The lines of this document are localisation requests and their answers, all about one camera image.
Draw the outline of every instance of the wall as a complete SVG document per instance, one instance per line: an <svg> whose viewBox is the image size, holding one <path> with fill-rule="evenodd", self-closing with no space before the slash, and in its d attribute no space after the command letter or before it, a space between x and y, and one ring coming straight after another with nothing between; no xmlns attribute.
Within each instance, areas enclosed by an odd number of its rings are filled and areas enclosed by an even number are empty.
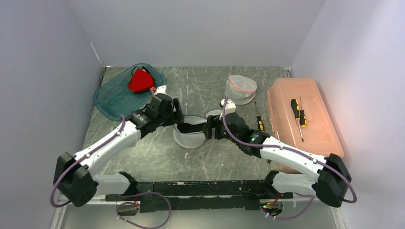
<svg viewBox="0 0 405 229"><path fill-rule="evenodd" d="M291 66L325 0L69 0L103 65Z"/></svg>
<svg viewBox="0 0 405 229"><path fill-rule="evenodd" d="M0 3L0 228L49 228L57 157L80 150L101 75L66 1Z"/></svg>
<svg viewBox="0 0 405 229"><path fill-rule="evenodd" d="M359 198L342 206L350 229L405 222L404 10L400 0L327 0L292 64L294 77L318 81L344 146Z"/></svg>

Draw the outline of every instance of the pink rim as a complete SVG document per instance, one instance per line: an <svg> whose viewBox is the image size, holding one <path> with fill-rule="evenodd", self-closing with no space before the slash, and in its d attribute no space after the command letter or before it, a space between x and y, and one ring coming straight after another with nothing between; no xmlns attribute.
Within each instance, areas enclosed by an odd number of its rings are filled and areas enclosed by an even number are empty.
<svg viewBox="0 0 405 229"><path fill-rule="evenodd" d="M238 86L236 86L236 85L234 84L234 82L230 79L231 76L232 76L232 75L229 75L229 76L228 76L228 81L229 81L229 83L232 84L232 86L233 86L234 88L236 88L237 90L239 90L239 91L241 91L241 92L245 92L245 93L251 93L251 94L253 94L253 93L256 92L256 90L254 90L254 91L247 91L247 90L240 89L240 88L239 88Z"/></svg>

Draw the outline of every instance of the screwdriver handle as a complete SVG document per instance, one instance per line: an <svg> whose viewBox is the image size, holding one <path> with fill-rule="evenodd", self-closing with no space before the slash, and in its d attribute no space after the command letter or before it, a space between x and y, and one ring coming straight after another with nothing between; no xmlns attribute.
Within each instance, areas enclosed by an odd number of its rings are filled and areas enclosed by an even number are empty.
<svg viewBox="0 0 405 229"><path fill-rule="evenodd" d="M256 116L257 117L257 128L261 131L265 131L265 126L263 125L262 117L260 115Z"/></svg>
<svg viewBox="0 0 405 229"><path fill-rule="evenodd" d="M291 100L291 108L294 112L295 119L299 120L299 106L298 101L296 99Z"/></svg>
<svg viewBox="0 0 405 229"><path fill-rule="evenodd" d="M307 127L307 118L305 117L304 110L299 111L299 124L302 128Z"/></svg>

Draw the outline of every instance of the marble surface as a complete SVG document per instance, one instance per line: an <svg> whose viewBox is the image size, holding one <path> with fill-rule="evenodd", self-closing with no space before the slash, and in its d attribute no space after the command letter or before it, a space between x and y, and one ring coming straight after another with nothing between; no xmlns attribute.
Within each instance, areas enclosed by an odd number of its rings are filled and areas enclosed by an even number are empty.
<svg viewBox="0 0 405 229"><path fill-rule="evenodd" d="M107 68L102 84L124 71L124 67ZM281 67L156 67L167 78L167 94L179 98L184 114L199 115L219 109L224 98L228 75L240 74L257 82L254 100L239 105L236 112L246 123L257 129L258 109L266 130L270 123L266 114L266 92L276 78L284 77ZM119 122L108 120L96 108L93 109L84 148L109 133ZM247 156L226 139L206 140L196 149L179 146L173 138L173 127L160 127L135 146L124 149L114 156L99 174L130 173L138 181L193 181L264 179L267 161ZM278 170L277 163L270 170Z"/></svg>

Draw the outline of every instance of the robotic arm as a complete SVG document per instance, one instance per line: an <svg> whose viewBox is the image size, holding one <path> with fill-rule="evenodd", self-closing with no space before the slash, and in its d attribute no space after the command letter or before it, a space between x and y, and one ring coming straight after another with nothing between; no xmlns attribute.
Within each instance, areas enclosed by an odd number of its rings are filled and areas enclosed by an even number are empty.
<svg viewBox="0 0 405 229"><path fill-rule="evenodd" d="M214 138L227 138L247 155L275 160L302 173L271 171L263 182L266 191L274 194L296 192L312 195L330 206L341 206L350 185L346 181L350 182L351 177L340 157L331 155L325 158L283 144L266 133L250 129L234 112L235 104L232 101L222 100L220 105L224 108L222 114L209 116L202 129L207 139L212 138L215 128ZM115 130L92 146L73 156L67 152L60 155L53 180L53 194L57 187L76 207L84 205L93 196L136 194L137 181L130 174L120 172L115 175L96 175L97 171L114 154L158 127L183 121L179 100L162 93L156 94L144 109L122 117L121 124ZM330 168L337 170L343 178Z"/></svg>

